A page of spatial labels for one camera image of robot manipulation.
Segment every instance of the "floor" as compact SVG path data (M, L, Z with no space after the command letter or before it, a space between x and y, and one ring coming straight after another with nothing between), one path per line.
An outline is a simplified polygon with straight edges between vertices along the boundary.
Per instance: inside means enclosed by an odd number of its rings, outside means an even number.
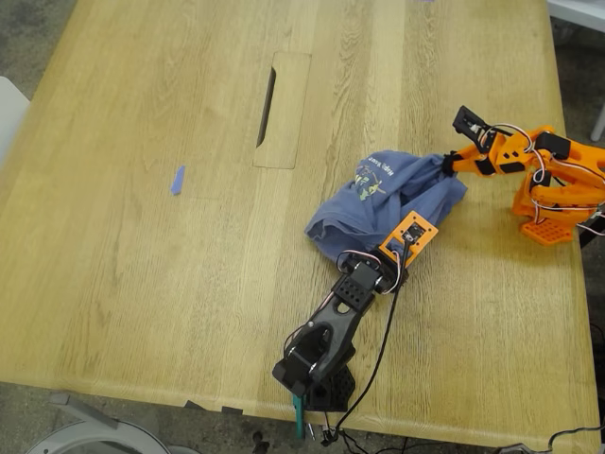
M75 0L2 0L0 2L0 76L8 77L29 98L69 17ZM557 47L559 78L567 134L589 143L590 129L605 102L605 35L580 29ZM605 138L598 143L605 148ZM591 322L605 327L605 240L582 251ZM600 339L595 335L596 348ZM0 383L0 454L26 452L40 437L70 419L46 401L48 391ZM201 453L252 452L252 434L263 432L269 452L346 452L344 444L328 448L319 441L298 441L292 423L81 396L108 415L139 423L169 445L186 445ZM401 437L351 431L369 452L401 446ZM409 440L408 447L425 443ZM491 449L453 444L423 445L416 454L478 454Z

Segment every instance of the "white chair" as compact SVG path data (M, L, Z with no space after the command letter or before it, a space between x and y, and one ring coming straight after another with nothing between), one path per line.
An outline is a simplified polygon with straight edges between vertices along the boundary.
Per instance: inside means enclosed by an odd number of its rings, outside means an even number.
M552 17L605 33L605 0L548 0L548 12ZM604 130L605 104L590 134L591 140L599 140Z
M7 78L0 77L0 165L26 114L29 100Z

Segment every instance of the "folded t-shirt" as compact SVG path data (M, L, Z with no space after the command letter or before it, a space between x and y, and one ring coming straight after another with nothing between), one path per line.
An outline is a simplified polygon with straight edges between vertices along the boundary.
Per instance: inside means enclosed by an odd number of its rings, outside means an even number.
M369 251L410 211L438 225L466 186L441 171L443 156L377 151L359 162L354 179L320 206L304 232L336 261L345 249Z

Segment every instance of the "blue tape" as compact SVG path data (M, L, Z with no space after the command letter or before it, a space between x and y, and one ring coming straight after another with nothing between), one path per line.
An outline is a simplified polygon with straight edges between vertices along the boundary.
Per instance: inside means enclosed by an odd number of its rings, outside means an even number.
M181 193L182 179L185 176L185 166L180 166L177 174L174 177L174 182L170 186L170 192L173 196L178 196Z

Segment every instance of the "table surface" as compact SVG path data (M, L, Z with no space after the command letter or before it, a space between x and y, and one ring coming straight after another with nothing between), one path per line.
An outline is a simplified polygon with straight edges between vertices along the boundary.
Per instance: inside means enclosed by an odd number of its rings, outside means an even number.
M0 172L0 380L293 419L270 372L337 278L306 222L374 150L465 146L462 104L562 131L545 2L80 0ZM459 177L348 426L545 449L598 422L579 248L518 233L521 177Z

